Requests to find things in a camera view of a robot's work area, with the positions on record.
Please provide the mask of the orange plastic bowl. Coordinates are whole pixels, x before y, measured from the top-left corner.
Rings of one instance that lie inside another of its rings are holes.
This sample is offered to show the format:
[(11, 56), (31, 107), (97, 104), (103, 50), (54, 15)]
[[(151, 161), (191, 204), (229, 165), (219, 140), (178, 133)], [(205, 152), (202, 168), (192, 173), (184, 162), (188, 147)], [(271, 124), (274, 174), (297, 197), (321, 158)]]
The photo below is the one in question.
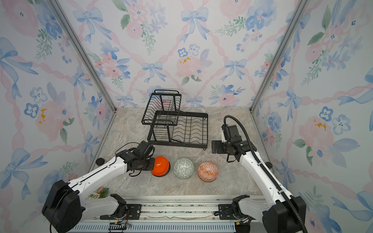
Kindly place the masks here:
[(170, 162), (166, 157), (158, 156), (154, 160), (154, 168), (151, 171), (153, 176), (163, 177), (170, 171)]

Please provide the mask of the red patterned ceramic bowl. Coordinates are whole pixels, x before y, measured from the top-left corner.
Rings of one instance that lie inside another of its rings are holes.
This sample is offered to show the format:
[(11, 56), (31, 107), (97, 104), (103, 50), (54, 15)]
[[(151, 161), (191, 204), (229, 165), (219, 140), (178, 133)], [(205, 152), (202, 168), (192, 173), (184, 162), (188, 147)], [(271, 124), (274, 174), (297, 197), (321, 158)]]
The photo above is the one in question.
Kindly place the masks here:
[(201, 180), (205, 182), (213, 182), (219, 176), (218, 167), (212, 162), (203, 162), (198, 167), (198, 176)]

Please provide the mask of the green patterned ceramic bowl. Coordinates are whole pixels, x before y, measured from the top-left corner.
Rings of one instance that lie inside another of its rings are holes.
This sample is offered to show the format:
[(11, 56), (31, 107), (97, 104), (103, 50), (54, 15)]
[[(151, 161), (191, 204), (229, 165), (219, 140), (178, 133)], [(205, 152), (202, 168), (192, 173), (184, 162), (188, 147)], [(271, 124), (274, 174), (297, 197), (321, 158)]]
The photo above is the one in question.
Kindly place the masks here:
[(177, 178), (179, 179), (188, 179), (194, 173), (194, 164), (188, 158), (180, 158), (174, 164), (173, 171)]

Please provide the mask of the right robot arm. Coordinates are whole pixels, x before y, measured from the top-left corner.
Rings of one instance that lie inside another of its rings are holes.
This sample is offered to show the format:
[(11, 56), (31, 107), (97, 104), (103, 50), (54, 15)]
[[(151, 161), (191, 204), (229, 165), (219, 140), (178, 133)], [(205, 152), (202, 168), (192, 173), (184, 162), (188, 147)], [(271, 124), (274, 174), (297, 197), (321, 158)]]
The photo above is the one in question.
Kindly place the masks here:
[(302, 197), (292, 195), (273, 175), (250, 140), (240, 136), (211, 142), (213, 154), (234, 156), (253, 177), (266, 203), (249, 195), (232, 200), (230, 211), (240, 221), (257, 220), (268, 233), (305, 233), (307, 205)]

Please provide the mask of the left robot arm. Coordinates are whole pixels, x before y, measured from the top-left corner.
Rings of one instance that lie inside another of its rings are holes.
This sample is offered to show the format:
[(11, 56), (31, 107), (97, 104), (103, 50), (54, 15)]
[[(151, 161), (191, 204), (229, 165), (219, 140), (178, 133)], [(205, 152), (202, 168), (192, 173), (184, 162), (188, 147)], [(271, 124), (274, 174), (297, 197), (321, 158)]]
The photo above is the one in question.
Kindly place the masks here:
[(42, 208), (50, 223), (49, 229), (59, 233), (72, 230), (79, 222), (98, 216), (124, 219), (129, 214), (127, 202), (118, 194), (106, 198), (88, 199), (88, 196), (112, 179), (127, 172), (151, 171), (154, 168), (155, 148), (146, 141), (137, 147), (120, 148), (115, 156), (99, 168), (69, 182), (55, 182)]

